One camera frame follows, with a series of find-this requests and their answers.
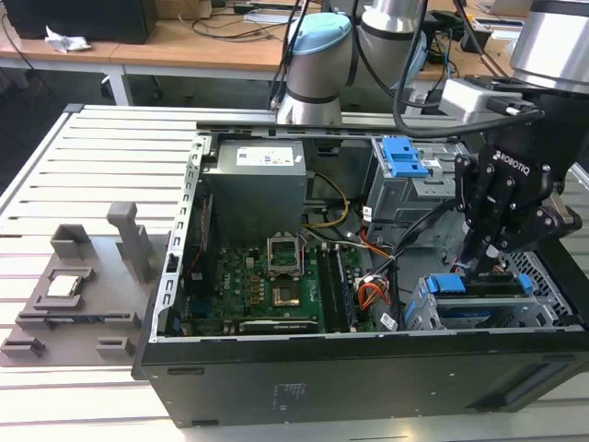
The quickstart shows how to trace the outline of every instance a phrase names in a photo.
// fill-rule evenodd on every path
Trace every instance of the chip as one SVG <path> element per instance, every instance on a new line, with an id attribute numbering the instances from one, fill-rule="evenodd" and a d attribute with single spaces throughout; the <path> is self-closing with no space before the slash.
<path id="1" fill-rule="evenodd" d="M 301 285 L 292 279 L 276 279 L 271 282 L 272 305 L 275 307 L 299 307 Z"/>

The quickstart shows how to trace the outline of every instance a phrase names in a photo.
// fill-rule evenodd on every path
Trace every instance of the orange wire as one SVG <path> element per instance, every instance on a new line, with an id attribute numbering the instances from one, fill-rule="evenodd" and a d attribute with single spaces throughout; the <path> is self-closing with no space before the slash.
<path id="1" fill-rule="evenodd" d="M 366 289 L 368 288 L 372 288 L 373 292 L 368 296 L 367 299 L 365 299 L 365 295 L 366 295 Z M 387 305 L 390 306 L 390 299 L 388 299 L 387 297 L 385 297 L 385 294 L 383 293 L 382 289 L 374 284 L 374 283 L 365 283 L 362 284 L 360 286 L 360 288 L 358 289 L 358 304 L 360 305 L 360 309 L 361 310 L 366 310 L 368 307 L 370 307 L 372 305 L 372 303 L 375 301 L 375 299 L 377 297 L 380 297 L 383 301 L 385 301 L 387 303 Z"/>
<path id="2" fill-rule="evenodd" d="M 362 241 L 362 243 L 364 243 L 366 246 L 368 246 L 368 248 L 371 251 L 373 251 L 374 253 L 377 253 L 380 256 L 387 258 L 387 259 L 390 258 L 390 256 L 385 251 L 379 249 L 374 244 L 371 244 L 370 242 L 368 242 L 368 239 L 366 239 L 366 235 L 363 230 L 360 231 L 360 240 Z"/>

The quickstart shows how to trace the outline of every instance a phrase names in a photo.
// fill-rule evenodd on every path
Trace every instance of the power supply label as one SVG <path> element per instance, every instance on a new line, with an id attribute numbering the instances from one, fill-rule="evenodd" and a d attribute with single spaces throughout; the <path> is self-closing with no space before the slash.
<path id="1" fill-rule="evenodd" d="M 238 166 L 293 166 L 291 147 L 240 147 L 237 150 Z"/>

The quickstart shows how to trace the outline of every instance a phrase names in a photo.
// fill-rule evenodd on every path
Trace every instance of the aluminum work table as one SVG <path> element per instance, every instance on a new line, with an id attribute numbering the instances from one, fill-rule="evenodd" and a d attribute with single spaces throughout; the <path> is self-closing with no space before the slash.
<path id="1" fill-rule="evenodd" d="M 0 342 L 48 263 L 49 238 L 60 223 L 83 224 L 89 235 L 116 234 L 104 216 L 112 201 L 127 200 L 137 203 L 139 224 L 165 235 L 196 122 L 271 118 L 265 110 L 85 106 L 65 112 L 0 199 Z M 392 127 L 386 115 L 346 114 L 344 121 Z M 420 121 L 452 123 L 441 117 Z M 581 214 L 589 214 L 583 183 L 570 178 L 568 192 Z M 580 243 L 585 234 L 575 235 L 564 244 L 580 252 L 574 258 L 589 268 L 583 261 L 589 249 Z M 178 430 L 150 385 L 134 381 L 128 366 L 0 367 L 0 404 L 0 440 L 6 441 L 589 440 L 587 374 L 519 413 Z"/>

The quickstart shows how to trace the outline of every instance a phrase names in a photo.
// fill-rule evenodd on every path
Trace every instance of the black computer case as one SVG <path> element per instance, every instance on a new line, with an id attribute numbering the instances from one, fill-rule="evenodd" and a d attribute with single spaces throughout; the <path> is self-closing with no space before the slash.
<path id="1" fill-rule="evenodd" d="M 156 26 L 155 0 L 5 0 L 21 39 L 41 39 L 46 26 L 67 36 L 143 44 Z"/>

